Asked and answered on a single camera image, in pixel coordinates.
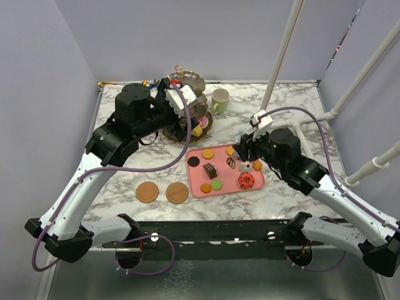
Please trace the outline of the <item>layered square cake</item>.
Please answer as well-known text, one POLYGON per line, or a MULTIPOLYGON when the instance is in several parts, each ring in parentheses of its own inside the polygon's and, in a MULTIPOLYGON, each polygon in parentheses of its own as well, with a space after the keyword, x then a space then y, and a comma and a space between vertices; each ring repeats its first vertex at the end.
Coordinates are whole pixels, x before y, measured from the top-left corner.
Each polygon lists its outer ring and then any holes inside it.
POLYGON ((226 159, 226 163, 231 169, 236 168, 236 161, 237 161, 237 159, 235 157, 228 157, 226 159))

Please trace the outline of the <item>yellow cake slice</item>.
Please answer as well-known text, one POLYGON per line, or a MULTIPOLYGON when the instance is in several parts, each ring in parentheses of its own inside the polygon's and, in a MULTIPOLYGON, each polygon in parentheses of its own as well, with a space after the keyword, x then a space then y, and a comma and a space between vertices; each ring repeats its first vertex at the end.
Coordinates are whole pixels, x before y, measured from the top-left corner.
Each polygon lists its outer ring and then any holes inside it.
POLYGON ((191 135, 195 137, 199 137, 203 133, 203 129, 200 125, 196 126, 192 131, 191 135))

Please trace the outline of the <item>pink frosted donut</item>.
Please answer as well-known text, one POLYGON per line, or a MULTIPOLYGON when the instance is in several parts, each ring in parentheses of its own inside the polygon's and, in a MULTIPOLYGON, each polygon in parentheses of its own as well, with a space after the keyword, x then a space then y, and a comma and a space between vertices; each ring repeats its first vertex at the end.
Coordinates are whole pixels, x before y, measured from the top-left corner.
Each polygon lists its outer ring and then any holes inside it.
POLYGON ((200 120, 199 125, 200 125, 201 129, 207 128, 207 126, 209 125, 209 119, 206 116, 203 116, 200 120))

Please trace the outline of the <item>three-tier grey cake stand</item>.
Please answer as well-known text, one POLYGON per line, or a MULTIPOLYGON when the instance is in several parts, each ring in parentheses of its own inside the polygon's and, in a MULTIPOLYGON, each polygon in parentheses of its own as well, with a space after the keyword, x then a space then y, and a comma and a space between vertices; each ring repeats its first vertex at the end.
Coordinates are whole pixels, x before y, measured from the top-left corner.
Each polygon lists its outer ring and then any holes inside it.
POLYGON ((197 96, 197 103, 189 108, 191 118, 196 118, 198 125, 203 116, 209 119, 209 125, 203 129, 203 133, 199 137, 191 135, 190 143, 195 143, 205 138, 208 131, 211 130, 213 125, 213 117, 208 111, 207 97, 204 94, 206 89, 205 80, 196 72, 184 70, 180 65, 175 65, 175 72, 168 75, 170 80, 180 80, 182 85, 189 85, 197 96))

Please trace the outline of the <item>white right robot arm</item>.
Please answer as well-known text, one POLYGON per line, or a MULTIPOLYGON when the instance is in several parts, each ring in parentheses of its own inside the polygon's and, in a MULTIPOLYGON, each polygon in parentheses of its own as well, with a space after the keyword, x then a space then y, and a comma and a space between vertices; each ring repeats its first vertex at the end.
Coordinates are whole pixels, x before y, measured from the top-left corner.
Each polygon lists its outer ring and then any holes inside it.
POLYGON ((359 256, 374 272, 394 276, 399 267, 399 221, 346 189, 322 164, 303 156, 300 140, 290 129, 275 129, 257 139, 244 134, 233 149, 242 161, 264 161, 288 186, 328 206, 351 224, 350 228, 329 225, 300 212, 287 229, 293 244, 307 239, 330 244, 359 256))

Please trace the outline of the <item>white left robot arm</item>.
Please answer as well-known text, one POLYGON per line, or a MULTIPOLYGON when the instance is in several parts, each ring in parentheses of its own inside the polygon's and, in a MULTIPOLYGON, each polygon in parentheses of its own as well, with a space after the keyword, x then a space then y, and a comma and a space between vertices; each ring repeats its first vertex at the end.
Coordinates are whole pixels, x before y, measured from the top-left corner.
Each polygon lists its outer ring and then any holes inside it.
POLYGON ((51 208, 27 221, 25 230, 58 261, 74 263, 91 247, 117 242, 129 247, 139 236, 137 222, 125 214, 105 221, 84 222, 83 217, 103 186, 133 155, 143 138, 162 129, 188 143, 195 118, 190 107, 198 101, 187 84, 161 79, 157 94, 139 83, 124 86, 115 97, 115 109, 95 129, 74 176, 51 208))

